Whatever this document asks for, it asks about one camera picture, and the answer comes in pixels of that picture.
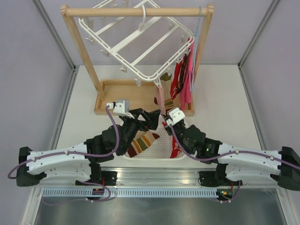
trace metal vent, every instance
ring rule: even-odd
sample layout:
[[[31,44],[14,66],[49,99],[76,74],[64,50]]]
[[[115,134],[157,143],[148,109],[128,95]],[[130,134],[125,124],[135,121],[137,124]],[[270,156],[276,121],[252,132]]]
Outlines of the metal vent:
[[[215,188],[110,188],[111,197],[216,198]],[[44,188],[43,197],[95,197],[92,188]]]

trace wooden dowel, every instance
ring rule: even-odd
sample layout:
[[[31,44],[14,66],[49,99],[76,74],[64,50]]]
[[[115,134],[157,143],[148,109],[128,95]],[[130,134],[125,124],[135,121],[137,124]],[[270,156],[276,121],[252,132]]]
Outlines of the wooden dowel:
[[[146,8],[146,16],[199,16],[200,8]],[[142,8],[68,8],[71,17],[87,16],[143,16]],[[207,15],[207,8],[201,8],[201,16]]]
[[[207,16],[204,18],[201,26],[201,31],[200,31],[200,36],[199,36],[199,41],[198,41],[198,46],[197,46],[197,53],[196,53],[196,60],[195,60],[195,70],[194,70],[194,80],[196,79],[198,68],[202,59],[203,51],[204,51],[204,46],[206,42],[206,37],[208,35],[208,31],[210,29],[210,22],[212,18],[212,14],[214,13],[214,5],[213,4],[208,4],[207,5]]]
[[[88,71],[90,78],[96,88],[96,91],[97,91],[98,95],[100,96],[101,100],[104,100],[104,91],[100,85],[100,81],[97,77],[96,71],[90,60],[89,54],[84,46],[83,40],[81,38],[81,35],[79,33],[79,30],[77,28],[75,20],[74,20],[74,18],[68,16],[68,13],[67,13],[68,9],[69,9],[68,5],[63,5],[60,7],[60,12],[66,23],[67,29],[69,30],[70,35],[77,47],[77,50],[78,50],[80,57],[85,65],[85,68]]]

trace white table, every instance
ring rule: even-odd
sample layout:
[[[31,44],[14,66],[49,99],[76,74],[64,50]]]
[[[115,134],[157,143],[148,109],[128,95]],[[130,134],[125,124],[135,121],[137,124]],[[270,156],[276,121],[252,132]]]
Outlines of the white table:
[[[159,66],[140,66],[154,70]],[[134,78],[120,71],[120,66],[94,66],[99,79]],[[237,66],[201,65],[193,91],[195,114],[186,117],[189,125],[195,124],[208,138],[252,149],[260,149],[253,119]],[[97,116],[94,105],[97,92],[84,66],[80,66],[67,109],[57,148],[84,142],[111,126],[108,116]],[[121,120],[114,117],[117,123]],[[101,163],[101,167],[152,167],[152,168],[212,168],[188,157],[170,161],[137,161],[124,157]]]

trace blue string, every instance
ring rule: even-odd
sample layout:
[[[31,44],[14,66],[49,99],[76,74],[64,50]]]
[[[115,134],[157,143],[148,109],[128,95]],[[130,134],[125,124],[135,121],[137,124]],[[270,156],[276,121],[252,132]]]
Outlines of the blue string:
[[[197,54],[197,47],[198,47],[198,40],[199,40],[199,26],[200,26],[200,19],[201,19],[201,7],[199,8],[200,8],[200,14],[199,14],[198,24],[195,32],[195,42],[194,42],[194,49],[193,49],[193,69],[192,69],[193,79],[189,79],[190,92],[192,92],[194,88],[194,70],[195,70],[195,61],[196,61],[196,54]]]

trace wooden tray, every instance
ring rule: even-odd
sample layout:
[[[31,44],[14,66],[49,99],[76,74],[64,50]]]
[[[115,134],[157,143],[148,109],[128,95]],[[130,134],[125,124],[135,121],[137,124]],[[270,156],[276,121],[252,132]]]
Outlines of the wooden tray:
[[[142,108],[146,111],[159,109],[154,103],[155,89],[153,82],[142,82],[138,87],[132,79],[104,79],[100,81],[100,86],[104,90],[105,100],[102,101],[100,96],[97,96],[95,103],[95,113],[97,115],[106,115],[106,103],[114,102],[117,99],[129,100],[130,109]],[[179,107],[179,95],[174,99],[175,107]],[[186,104],[183,110],[186,116],[194,115],[194,101]]]

